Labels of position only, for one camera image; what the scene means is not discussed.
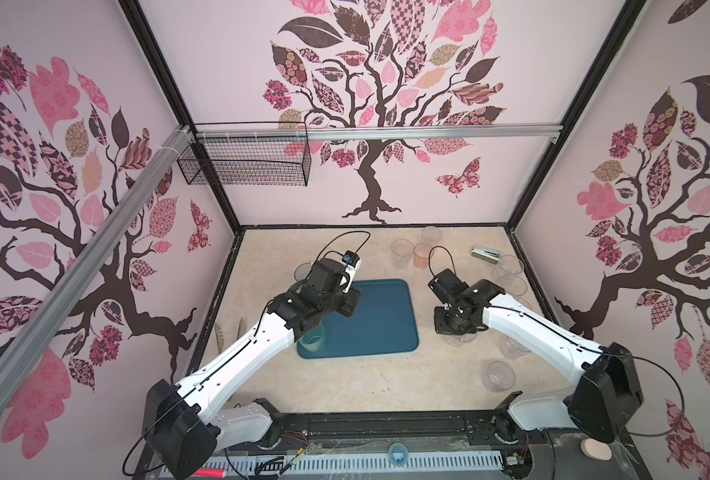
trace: plastic cup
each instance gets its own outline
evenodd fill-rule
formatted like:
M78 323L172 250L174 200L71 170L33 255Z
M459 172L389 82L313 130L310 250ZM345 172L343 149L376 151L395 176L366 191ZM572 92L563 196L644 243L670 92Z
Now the plastic cup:
M440 243L443 238L443 232L437 226L425 226L422 228L422 242L430 246L435 246Z
M391 250L391 256L393 266L395 268L406 268L409 260L413 256L413 244L406 240L405 238L399 238L395 240L393 244L389 247Z
M424 270L429 266L429 251L432 250L432 246L428 244L419 244L413 247L413 265Z

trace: wire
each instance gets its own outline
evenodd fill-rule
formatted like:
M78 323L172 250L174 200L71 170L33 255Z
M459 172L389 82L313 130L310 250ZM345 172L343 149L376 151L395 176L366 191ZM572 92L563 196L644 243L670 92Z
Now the wire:
M435 276L435 274L433 273L433 250L435 250L436 248L444 249L446 251L446 254L449 255L449 258L451 259L451 266L453 267L453 274L456 275L456 265L454 265L454 263L453 263L453 255L451 255L451 252L449 252L449 249L447 249L445 246L440 246L440 245L436 245L436 246L432 247L431 249L429 249L429 258L427 259L427 266L429 267L429 274L432 276Z
M658 367L662 372L664 372L664 373L667 374L667 376L668 376L668 377L672 380L672 382L675 384L675 388L677 388L677 393L678 393L678 395L680 395L680 417L677 419L677 423L676 423L672 428L670 428L669 430L667 430L666 432L662 432L662 433L633 433L633 432L630 432L630 431L628 430L627 433L629 433L629 434L632 435L632 436L636 436L636 437L655 438L655 437L663 437L663 436L669 435L669 434L671 434L672 432L674 432L675 430L677 430L677 429L680 427L680 424L683 422L683 418L685 418L685 415L686 415L686 414L685 414L685 411L686 411L686 398L685 398L685 395L683 394L683 389L680 388L680 384L677 382L677 380L675 379L675 377L669 372L669 370L665 369L664 367L662 367L661 365L659 365L657 362L655 362L655 361L653 361L653 360L648 360L647 358L644 358L644 357L642 357L642 356L635 356L635 355L617 355L617 354L615 354L615 353L607 353L607 352L600 352L600 351L597 351L597 350L591 350L591 349L587 348L586 346L583 346L583 345L581 345L580 343L577 343L577 342L571 340L571 339L568 338L567 336L563 335L561 332L559 332L559 331L553 329L552 327L548 326L547 324L545 324L545 323L542 322L541 320L535 318L533 315L529 314L528 312L524 312L523 310L517 310L517 309L514 309L514 308L509 308L509 307L507 307L507 306L498 306L498 305L491 305L491 306L489 306L488 308L498 308L498 309L500 309L500 310L510 310L510 311L512 311L512 312L522 313L523 315L526 315L526 316L527 316L528 318L530 318L531 320L536 321L536 322L538 322L540 325L549 328L555 335L560 336L563 340L566 340L567 342L570 342L570 343L574 344L574 345L576 346L576 348L578 348L578 349L580 349L580 350L584 350L584 351L590 352L590 353L597 353L597 354L603 355L603 356L612 356L612 357L619 358L619 359L642 360L642 361L644 361L644 362L650 363L650 364L653 365L653 366Z

